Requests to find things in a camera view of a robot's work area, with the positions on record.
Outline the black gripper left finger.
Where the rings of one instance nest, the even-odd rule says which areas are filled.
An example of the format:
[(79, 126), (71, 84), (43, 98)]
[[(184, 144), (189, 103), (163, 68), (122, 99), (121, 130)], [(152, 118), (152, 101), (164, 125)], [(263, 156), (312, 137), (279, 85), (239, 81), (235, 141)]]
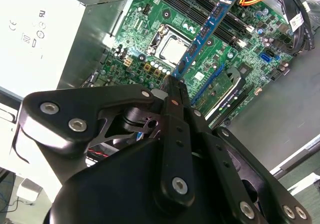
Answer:
[(187, 87), (169, 76), (156, 95), (141, 84), (27, 95), (14, 150), (42, 180), (62, 189), (55, 209), (113, 208), (151, 196), (186, 209), (195, 196)]

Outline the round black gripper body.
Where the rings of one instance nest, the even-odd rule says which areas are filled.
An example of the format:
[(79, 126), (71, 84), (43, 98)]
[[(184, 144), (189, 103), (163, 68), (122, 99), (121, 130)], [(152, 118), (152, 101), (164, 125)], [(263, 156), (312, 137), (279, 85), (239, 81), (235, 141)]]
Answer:
[(143, 139), (72, 176), (47, 224), (220, 224), (189, 140)]

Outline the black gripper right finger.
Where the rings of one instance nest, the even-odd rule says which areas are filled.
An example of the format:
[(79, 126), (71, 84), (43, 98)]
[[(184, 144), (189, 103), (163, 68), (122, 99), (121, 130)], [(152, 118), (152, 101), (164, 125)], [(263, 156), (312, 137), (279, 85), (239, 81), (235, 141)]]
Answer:
[(208, 197), (221, 224), (310, 224), (308, 211), (226, 128), (211, 130), (176, 82), (192, 151), (199, 151)]

